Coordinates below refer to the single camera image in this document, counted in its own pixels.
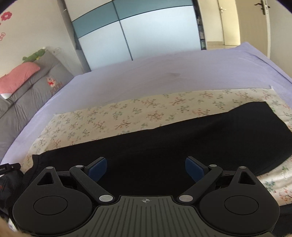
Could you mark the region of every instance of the door handle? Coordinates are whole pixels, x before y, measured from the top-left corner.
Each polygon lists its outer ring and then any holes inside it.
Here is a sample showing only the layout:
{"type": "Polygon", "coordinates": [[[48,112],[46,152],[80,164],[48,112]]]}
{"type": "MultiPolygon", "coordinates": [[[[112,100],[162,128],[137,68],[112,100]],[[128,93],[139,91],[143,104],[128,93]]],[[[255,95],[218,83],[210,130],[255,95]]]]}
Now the door handle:
{"type": "Polygon", "coordinates": [[[220,7],[221,13],[223,13],[223,10],[226,10],[226,9],[224,9],[223,7],[220,7]]]}
{"type": "Polygon", "coordinates": [[[266,12],[265,12],[265,9],[264,9],[264,7],[265,7],[265,4],[264,4],[264,1],[263,0],[261,0],[261,2],[260,3],[257,3],[257,4],[254,4],[255,6],[257,6],[257,5],[260,5],[260,6],[262,6],[262,8],[261,8],[261,10],[263,10],[263,14],[264,15],[266,15],[266,12]]]}

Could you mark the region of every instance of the black bag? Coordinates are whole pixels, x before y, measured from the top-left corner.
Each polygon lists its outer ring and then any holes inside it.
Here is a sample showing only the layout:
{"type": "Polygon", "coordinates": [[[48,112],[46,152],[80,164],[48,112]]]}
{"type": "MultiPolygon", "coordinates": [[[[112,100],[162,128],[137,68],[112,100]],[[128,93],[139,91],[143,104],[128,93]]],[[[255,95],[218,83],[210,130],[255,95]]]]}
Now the black bag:
{"type": "Polygon", "coordinates": [[[9,172],[0,177],[0,216],[8,221],[12,217],[12,208],[25,190],[20,170],[9,172]]]}

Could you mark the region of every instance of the black device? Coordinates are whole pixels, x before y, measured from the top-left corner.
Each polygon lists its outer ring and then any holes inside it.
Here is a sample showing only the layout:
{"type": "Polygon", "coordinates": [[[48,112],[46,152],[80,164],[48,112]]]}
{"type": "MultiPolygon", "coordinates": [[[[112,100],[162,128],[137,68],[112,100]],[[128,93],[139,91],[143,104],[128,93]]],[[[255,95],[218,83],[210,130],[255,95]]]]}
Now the black device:
{"type": "Polygon", "coordinates": [[[96,183],[107,169],[103,157],[69,171],[46,167],[13,217],[33,236],[273,236],[279,206],[247,167],[223,171],[189,156],[185,168],[195,183],[173,198],[113,197],[96,183]]]}
{"type": "Polygon", "coordinates": [[[20,164],[19,163],[15,163],[15,164],[3,164],[0,165],[0,175],[4,175],[7,174],[9,172],[12,172],[14,170],[20,170],[20,164]]]}

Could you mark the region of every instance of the silver screw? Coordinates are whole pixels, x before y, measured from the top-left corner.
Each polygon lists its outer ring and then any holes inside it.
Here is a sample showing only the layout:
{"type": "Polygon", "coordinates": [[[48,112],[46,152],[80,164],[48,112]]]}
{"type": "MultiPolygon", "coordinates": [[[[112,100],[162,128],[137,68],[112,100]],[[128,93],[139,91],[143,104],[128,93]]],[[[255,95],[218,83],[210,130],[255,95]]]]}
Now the silver screw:
{"type": "Polygon", "coordinates": [[[99,197],[99,200],[101,200],[102,202],[110,202],[113,199],[114,198],[111,195],[102,195],[99,197]]]}
{"type": "Polygon", "coordinates": [[[193,197],[190,195],[181,195],[179,198],[179,200],[181,200],[182,202],[190,202],[193,200],[193,197]]]}

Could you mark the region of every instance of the electrical outlet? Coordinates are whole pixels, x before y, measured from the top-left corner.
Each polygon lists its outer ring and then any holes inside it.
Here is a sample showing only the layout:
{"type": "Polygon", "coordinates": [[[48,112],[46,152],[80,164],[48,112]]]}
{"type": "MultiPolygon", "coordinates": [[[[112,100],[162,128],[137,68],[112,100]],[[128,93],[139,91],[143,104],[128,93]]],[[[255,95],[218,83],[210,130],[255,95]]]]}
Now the electrical outlet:
{"type": "Polygon", "coordinates": [[[53,53],[53,55],[58,55],[58,54],[60,54],[61,53],[61,48],[60,47],[58,47],[58,48],[55,48],[53,51],[52,51],[52,53],[53,53]]]}

